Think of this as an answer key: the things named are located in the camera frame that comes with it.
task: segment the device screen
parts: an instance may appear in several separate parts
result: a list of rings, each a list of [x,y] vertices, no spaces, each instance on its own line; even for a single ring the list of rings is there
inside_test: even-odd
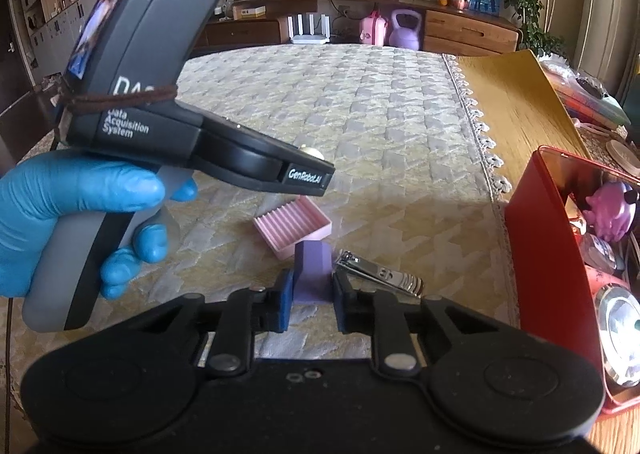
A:
[[[84,25],[76,47],[71,54],[67,69],[70,73],[82,79],[86,70],[86,64],[91,58],[91,53],[100,37],[100,31],[114,11],[118,0],[98,0],[94,9]]]

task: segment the blue glove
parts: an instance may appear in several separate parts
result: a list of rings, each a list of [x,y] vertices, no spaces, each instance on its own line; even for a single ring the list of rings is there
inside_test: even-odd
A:
[[[190,179],[172,199],[190,201],[197,191]],[[85,210],[137,212],[163,198],[164,185],[154,173],[121,161],[54,151],[21,163],[0,179],[0,296],[27,294],[58,217]],[[142,261],[164,259],[166,228],[149,225],[132,245],[116,250],[100,270],[107,299],[125,292]]]

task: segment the pink plastic tray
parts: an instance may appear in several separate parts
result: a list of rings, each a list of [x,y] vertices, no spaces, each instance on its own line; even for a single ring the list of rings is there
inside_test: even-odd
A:
[[[331,220],[306,196],[254,218],[254,225],[280,260],[291,257],[300,241],[331,235]]]

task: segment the pink bag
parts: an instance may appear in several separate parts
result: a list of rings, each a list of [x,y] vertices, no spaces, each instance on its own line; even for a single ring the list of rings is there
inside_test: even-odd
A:
[[[388,21],[380,17],[380,12],[373,11],[369,17],[360,21],[360,43],[384,46]]]

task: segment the silver nail clipper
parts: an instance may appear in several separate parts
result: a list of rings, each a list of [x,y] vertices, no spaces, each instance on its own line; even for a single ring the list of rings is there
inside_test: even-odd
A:
[[[346,270],[351,275],[384,284],[414,297],[420,297],[422,294],[422,279],[420,277],[394,272],[375,262],[356,256],[348,250],[340,251],[335,265],[337,268]]]

